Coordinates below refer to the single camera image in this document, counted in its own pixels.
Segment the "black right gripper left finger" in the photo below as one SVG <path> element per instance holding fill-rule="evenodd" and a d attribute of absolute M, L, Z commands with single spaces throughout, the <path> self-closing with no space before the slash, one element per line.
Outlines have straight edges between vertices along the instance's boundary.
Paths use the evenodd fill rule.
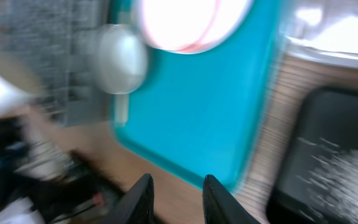
<path fill-rule="evenodd" d="M 99 224 L 151 224 L 154 222 L 154 180 L 144 174 Z"/>

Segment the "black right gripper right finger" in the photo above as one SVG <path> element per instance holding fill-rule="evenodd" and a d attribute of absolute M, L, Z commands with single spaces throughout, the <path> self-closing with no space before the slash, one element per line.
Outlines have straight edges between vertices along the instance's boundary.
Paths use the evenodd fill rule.
<path fill-rule="evenodd" d="M 204 178 L 202 197 L 206 224 L 260 224 L 211 174 Z"/>

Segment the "white rice pile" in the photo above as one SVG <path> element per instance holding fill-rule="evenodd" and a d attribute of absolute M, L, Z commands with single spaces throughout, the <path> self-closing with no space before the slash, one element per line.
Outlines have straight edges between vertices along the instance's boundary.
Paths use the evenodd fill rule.
<path fill-rule="evenodd" d="M 320 139 L 322 143 L 319 145 L 304 138 L 298 140 L 331 154 L 328 157 L 313 156 L 319 162 L 319 167 L 308 171 L 310 177 L 296 177 L 309 186 L 310 199 L 339 218 L 358 223 L 358 146 L 343 149 L 325 138 Z M 310 187 L 317 187 L 324 193 L 318 193 Z"/>

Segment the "pink bowl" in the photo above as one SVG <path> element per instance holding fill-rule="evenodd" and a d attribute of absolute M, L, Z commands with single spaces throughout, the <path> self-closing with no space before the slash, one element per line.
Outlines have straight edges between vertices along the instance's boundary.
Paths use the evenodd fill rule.
<path fill-rule="evenodd" d="M 253 0 L 137 0 L 131 13 L 150 47 L 200 54 L 235 33 L 253 5 Z"/>

